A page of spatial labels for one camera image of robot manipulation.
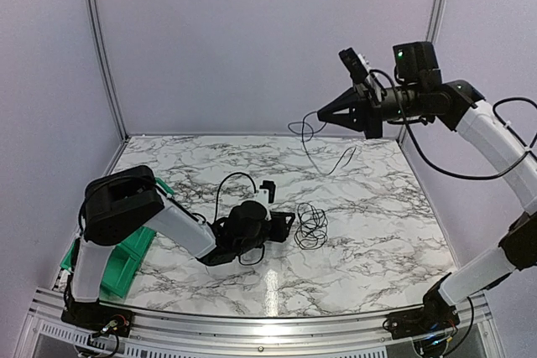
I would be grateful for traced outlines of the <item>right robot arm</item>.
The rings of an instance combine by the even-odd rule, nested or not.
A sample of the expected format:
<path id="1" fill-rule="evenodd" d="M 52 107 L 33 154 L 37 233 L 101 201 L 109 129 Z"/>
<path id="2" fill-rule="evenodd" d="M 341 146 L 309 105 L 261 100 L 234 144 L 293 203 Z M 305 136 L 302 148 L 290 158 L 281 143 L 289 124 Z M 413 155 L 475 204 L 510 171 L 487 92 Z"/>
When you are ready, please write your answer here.
<path id="1" fill-rule="evenodd" d="M 424 297 L 415 323 L 432 331 L 444 322 L 448 307 L 502 282 L 513 272 L 536 265 L 536 141 L 523 141 L 500 117 L 498 103 L 466 80 L 443 79 L 430 42 L 396 44 L 394 72 L 373 68 L 362 54 L 343 49 L 339 59 L 351 85 L 317 113 L 320 122 L 383 137 L 388 123 L 404 126 L 424 164 L 452 179 L 502 180 L 519 203 L 520 214 L 507 232 L 485 252 L 440 280 Z M 425 154 L 412 126 L 438 121 L 455 133 L 490 168 L 490 174 L 463 174 L 442 168 Z"/>

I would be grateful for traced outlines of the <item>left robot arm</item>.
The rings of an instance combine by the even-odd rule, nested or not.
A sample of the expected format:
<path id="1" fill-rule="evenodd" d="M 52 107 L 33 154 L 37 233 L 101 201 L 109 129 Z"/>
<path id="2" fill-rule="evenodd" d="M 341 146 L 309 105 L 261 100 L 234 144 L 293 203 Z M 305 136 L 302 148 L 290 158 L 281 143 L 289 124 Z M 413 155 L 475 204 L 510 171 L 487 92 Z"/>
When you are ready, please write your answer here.
<path id="1" fill-rule="evenodd" d="M 78 250 L 66 294 L 72 313 L 87 328 L 106 321 L 99 288 L 112 249 L 147 227 L 186 249 L 198 262 L 215 267 L 233 262 L 267 242 L 283 243 L 296 214 L 271 209 L 276 185 L 264 180 L 251 198 L 208 222 L 183 207 L 159 185 L 152 169 L 139 165 L 90 182 L 78 219 Z"/>

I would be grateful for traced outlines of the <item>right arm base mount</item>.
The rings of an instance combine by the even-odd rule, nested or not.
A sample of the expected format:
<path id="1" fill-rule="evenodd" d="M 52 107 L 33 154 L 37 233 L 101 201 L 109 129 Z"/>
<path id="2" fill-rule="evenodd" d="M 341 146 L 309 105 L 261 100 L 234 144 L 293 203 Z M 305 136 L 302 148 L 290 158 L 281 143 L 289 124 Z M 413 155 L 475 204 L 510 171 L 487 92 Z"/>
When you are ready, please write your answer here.
<path id="1" fill-rule="evenodd" d="M 388 314 L 383 329 L 393 340 L 399 340 L 454 329 L 459 324 L 455 305 L 448 304 L 440 294 L 440 286 L 435 285 L 424 295 L 421 307 Z"/>

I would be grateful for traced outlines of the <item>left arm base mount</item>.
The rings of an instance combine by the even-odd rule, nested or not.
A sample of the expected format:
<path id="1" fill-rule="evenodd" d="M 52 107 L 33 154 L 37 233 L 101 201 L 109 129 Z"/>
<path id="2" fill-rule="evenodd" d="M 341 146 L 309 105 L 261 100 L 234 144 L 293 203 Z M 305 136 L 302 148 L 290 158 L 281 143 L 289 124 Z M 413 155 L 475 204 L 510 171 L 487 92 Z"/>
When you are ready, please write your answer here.
<path id="1" fill-rule="evenodd" d="M 71 301 L 64 308 L 61 321 L 91 330 L 94 334 L 108 334 L 114 331 L 119 337 L 128 337 L 133 317 L 131 310 L 103 305 L 99 301 L 92 303 Z"/>

